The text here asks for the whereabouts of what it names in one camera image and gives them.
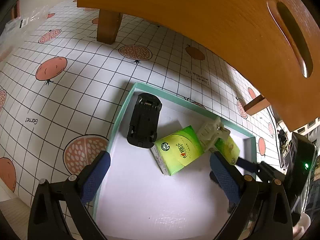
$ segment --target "grid pattern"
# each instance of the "grid pattern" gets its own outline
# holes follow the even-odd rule
[[[15,193],[29,206],[38,180],[62,181],[69,172],[63,163],[68,142],[84,134],[109,137],[128,92],[135,82],[144,82],[181,98],[202,104],[207,110],[230,120],[265,140],[265,161],[280,170],[275,135],[268,124],[275,122],[265,110],[244,119],[237,99],[251,101],[248,88],[259,92],[224,60],[197,42],[163,26],[124,15],[112,45],[96,41],[99,11],[85,12],[65,1],[50,11],[47,19],[8,59],[0,72],[0,87],[7,92],[0,111],[0,157],[12,160],[17,175]],[[44,44],[39,39],[50,30],[61,33]],[[118,49],[141,45],[152,52],[140,64],[123,57]],[[204,60],[186,52],[199,49]],[[65,70],[48,86],[35,73],[41,63],[65,57]],[[26,118],[35,119],[26,122]],[[70,216],[63,207],[66,218]]]

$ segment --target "white tray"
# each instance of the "white tray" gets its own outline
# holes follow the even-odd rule
[[[197,131],[203,122],[216,117],[181,98],[136,83],[113,128],[108,147],[111,166],[97,194],[95,221],[108,239],[213,239],[229,215],[224,192],[209,178],[210,154],[204,153],[173,176],[165,176],[149,149],[126,140],[133,108],[142,92],[156,95],[163,104],[158,138],[188,125]],[[231,130],[241,156],[252,161],[254,136],[222,121]]]

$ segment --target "green and yellow package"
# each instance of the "green and yellow package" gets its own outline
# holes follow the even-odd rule
[[[229,164],[236,164],[237,159],[240,155],[240,149],[230,136],[228,136],[228,139],[226,141],[218,138],[214,146],[219,150],[219,152],[223,155],[223,157],[228,161]]]
[[[191,125],[157,140],[151,151],[163,174],[170,176],[204,152]]]

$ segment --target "gold screw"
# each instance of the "gold screw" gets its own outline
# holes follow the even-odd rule
[[[252,177],[251,177],[250,175],[245,175],[245,176],[244,176],[244,179],[245,179],[246,181],[252,181]]]
[[[275,179],[275,180],[274,180],[274,183],[275,183],[275,184],[277,184],[277,185],[279,186],[279,185],[281,185],[281,180],[279,180],[279,179]]]

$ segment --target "plastic bag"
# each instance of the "plastic bag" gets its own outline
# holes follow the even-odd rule
[[[36,8],[32,13],[9,21],[0,36],[0,70],[6,59],[47,19],[48,7]]]

